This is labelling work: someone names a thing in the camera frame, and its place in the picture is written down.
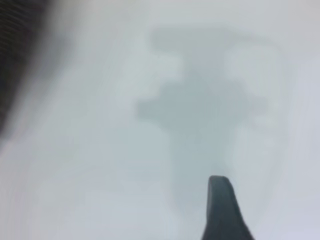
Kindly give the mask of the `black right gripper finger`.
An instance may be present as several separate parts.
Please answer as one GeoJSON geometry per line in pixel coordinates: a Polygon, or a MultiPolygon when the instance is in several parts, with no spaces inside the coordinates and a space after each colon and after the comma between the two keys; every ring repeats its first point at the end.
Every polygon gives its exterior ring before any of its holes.
{"type": "Polygon", "coordinates": [[[247,227],[234,188],[225,176],[208,180],[206,225],[202,240],[254,240],[247,227]]]}

